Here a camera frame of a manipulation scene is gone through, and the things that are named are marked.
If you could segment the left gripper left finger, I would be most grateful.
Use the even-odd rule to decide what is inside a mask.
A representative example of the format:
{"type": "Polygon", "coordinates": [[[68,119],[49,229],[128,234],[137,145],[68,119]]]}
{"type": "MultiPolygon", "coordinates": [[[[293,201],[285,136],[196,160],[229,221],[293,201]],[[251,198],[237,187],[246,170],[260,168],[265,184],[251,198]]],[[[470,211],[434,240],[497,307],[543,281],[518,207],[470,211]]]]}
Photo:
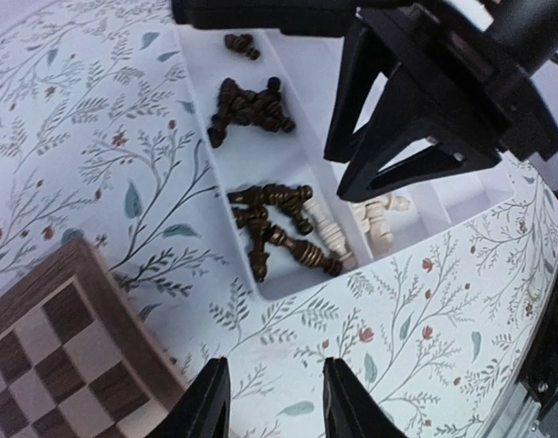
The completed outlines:
{"type": "Polygon", "coordinates": [[[228,437],[229,414],[227,359],[211,359],[162,422],[162,437],[228,437]]]}

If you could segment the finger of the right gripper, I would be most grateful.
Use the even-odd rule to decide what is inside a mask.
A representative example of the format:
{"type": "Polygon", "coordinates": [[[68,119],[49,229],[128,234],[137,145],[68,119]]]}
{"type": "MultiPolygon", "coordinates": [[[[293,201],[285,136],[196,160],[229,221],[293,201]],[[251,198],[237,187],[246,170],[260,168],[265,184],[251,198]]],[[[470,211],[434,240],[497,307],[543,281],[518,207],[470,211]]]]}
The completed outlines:
{"type": "Polygon", "coordinates": [[[330,162],[349,162],[357,150],[354,133],[363,105],[379,74],[395,68],[392,52],[363,20],[352,23],[342,48],[342,61],[332,120],[324,148],[330,162]]]}
{"type": "Polygon", "coordinates": [[[495,167],[492,134],[460,103],[438,102],[404,68],[388,79],[337,195],[361,202],[414,183],[495,167]]]}

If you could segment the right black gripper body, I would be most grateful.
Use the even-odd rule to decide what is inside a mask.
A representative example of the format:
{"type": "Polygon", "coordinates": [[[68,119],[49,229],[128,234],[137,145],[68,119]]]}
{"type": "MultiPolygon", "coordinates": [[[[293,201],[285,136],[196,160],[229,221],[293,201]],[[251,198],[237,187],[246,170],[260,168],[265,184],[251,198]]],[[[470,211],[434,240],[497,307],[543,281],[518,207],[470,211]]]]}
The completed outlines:
{"type": "Polygon", "coordinates": [[[501,1],[489,10],[485,29],[443,1],[362,15],[395,57],[387,81],[404,68],[438,102],[470,110],[498,153],[550,159],[558,152],[558,125],[532,75],[558,50],[558,1],[501,1]]]}

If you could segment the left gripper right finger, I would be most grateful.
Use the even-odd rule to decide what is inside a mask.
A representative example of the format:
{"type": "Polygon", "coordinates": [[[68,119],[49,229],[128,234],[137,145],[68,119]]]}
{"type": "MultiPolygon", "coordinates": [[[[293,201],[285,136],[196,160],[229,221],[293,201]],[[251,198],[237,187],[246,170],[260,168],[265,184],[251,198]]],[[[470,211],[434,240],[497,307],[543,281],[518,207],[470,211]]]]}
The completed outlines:
{"type": "Polygon", "coordinates": [[[343,359],[324,361],[322,397],[326,437],[405,438],[343,359]]]}

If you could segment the white plastic tray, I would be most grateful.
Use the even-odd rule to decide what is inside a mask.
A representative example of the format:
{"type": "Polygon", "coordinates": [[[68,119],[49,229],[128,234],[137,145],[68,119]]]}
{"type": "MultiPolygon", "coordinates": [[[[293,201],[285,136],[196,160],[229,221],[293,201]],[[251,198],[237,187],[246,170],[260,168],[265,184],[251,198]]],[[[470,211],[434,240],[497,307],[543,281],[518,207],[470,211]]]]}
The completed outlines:
{"type": "Polygon", "coordinates": [[[354,150],[346,140],[333,141],[342,40],[267,29],[255,29],[252,36],[260,53],[253,61],[226,47],[223,30],[178,29],[195,113],[205,126],[219,109],[227,78],[253,91],[278,78],[282,111],[295,124],[291,132],[231,124],[222,144],[210,150],[223,194],[270,184],[308,185],[313,191],[303,209],[313,227],[309,235],[299,235],[285,214],[269,213],[291,240],[266,248],[267,274],[258,284],[263,297],[285,297],[329,280],[325,269],[302,265],[304,252],[318,250],[351,270],[369,266],[514,196],[506,163],[497,154],[433,144],[420,133],[389,141],[393,121],[373,125],[390,99],[382,83],[369,88],[360,114],[352,117],[354,128],[369,129],[369,142],[354,150]]]}

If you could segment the light piece among dark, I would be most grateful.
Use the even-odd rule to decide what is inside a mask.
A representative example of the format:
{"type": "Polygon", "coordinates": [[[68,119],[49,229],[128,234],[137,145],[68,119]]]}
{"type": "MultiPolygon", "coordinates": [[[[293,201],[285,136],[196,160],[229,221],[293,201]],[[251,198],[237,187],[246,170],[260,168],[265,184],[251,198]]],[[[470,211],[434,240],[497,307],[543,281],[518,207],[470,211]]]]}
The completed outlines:
{"type": "Polygon", "coordinates": [[[333,256],[341,262],[344,271],[351,271],[357,267],[354,253],[347,245],[346,236],[341,227],[325,211],[321,202],[311,198],[303,204],[303,209],[311,217],[315,229],[325,246],[333,256]]]}

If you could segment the wooden chess board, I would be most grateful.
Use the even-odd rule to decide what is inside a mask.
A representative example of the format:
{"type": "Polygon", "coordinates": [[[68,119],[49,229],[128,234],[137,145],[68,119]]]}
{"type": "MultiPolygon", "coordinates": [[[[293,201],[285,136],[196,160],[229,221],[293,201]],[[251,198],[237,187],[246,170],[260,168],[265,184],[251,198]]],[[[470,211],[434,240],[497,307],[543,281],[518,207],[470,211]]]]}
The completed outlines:
{"type": "Polygon", "coordinates": [[[0,437],[143,437],[185,388],[86,240],[0,295],[0,437]]]}

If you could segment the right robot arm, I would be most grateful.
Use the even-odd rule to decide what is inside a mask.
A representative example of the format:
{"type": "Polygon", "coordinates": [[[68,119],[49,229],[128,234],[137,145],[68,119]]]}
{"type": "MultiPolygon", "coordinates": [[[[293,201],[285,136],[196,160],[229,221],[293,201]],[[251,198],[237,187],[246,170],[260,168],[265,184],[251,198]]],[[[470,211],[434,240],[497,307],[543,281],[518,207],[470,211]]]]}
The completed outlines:
{"type": "Polygon", "coordinates": [[[446,1],[381,1],[345,35],[324,157],[359,203],[413,183],[544,160],[558,126],[532,75],[558,50],[558,1],[487,1],[476,27],[446,1]]]}

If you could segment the pile of light chess pieces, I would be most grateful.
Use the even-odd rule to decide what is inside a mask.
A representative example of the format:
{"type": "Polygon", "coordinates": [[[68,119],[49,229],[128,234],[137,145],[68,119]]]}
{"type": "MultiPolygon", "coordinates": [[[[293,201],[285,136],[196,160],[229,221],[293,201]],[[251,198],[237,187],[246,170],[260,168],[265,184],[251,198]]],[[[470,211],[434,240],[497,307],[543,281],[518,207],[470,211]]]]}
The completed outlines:
{"type": "Polygon", "coordinates": [[[351,203],[353,217],[360,231],[367,236],[374,256],[387,254],[393,247],[395,238],[391,225],[386,219],[389,211],[406,212],[411,202],[404,196],[387,193],[362,203],[351,203]]]}

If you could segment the pile of dark chess pieces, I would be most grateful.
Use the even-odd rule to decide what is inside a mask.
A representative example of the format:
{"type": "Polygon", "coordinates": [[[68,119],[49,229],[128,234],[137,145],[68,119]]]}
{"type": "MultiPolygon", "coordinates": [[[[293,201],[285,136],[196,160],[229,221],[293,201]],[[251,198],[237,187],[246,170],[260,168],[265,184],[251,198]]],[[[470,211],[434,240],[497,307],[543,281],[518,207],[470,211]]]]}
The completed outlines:
{"type": "MultiPolygon", "coordinates": [[[[256,48],[261,51],[258,60],[250,61],[241,60],[243,57],[220,46],[223,35],[230,32],[234,33],[215,31],[210,35],[206,32],[208,41],[211,40],[213,44],[211,50],[217,63],[207,77],[200,77],[209,81],[208,85],[201,88],[204,96],[207,95],[204,111],[207,115],[213,114],[213,93],[219,89],[224,78],[233,78],[242,88],[259,91],[266,85],[268,78],[278,77],[286,113],[297,126],[292,133],[271,133],[252,126],[229,127],[222,146],[212,152],[224,191],[233,192],[266,183],[284,183],[288,186],[308,184],[325,205],[324,210],[331,212],[338,201],[335,196],[336,183],[328,181],[328,177],[333,176],[331,165],[322,159],[322,143],[300,105],[287,70],[268,34],[263,30],[237,31],[239,34],[251,33],[256,48]]],[[[282,227],[289,235],[310,240],[322,251],[327,251],[315,232],[310,236],[299,235],[290,219],[274,207],[269,207],[268,214],[271,223],[282,227]]],[[[248,278],[265,297],[288,295],[332,279],[320,268],[307,268],[298,264],[286,248],[266,244],[266,252],[269,253],[268,272],[265,280],[258,282],[247,256],[253,248],[250,234],[247,228],[237,229],[235,234],[244,256],[248,278]]]]}

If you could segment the floral patterned table mat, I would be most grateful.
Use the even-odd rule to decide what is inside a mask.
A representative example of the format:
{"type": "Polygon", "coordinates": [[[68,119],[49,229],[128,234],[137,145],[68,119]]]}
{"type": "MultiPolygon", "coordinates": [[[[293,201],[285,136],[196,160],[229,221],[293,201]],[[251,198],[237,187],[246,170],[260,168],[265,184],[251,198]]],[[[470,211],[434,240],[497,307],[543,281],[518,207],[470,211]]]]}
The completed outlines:
{"type": "Polygon", "coordinates": [[[248,278],[210,156],[231,124],[291,132],[280,82],[227,78],[205,126],[165,1],[0,1],[0,295],[73,236],[100,250],[188,377],[225,356],[236,437],[321,437],[345,359],[411,437],[483,437],[558,268],[558,201],[527,162],[463,224],[281,298],[248,278]]]}

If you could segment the front aluminium rail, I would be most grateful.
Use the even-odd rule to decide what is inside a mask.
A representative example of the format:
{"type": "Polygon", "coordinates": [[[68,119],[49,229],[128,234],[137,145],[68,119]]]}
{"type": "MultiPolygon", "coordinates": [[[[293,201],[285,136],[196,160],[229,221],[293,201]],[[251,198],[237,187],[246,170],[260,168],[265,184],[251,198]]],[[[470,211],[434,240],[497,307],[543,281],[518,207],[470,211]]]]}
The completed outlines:
{"type": "Polygon", "coordinates": [[[558,437],[558,293],[483,437],[558,437]]]}

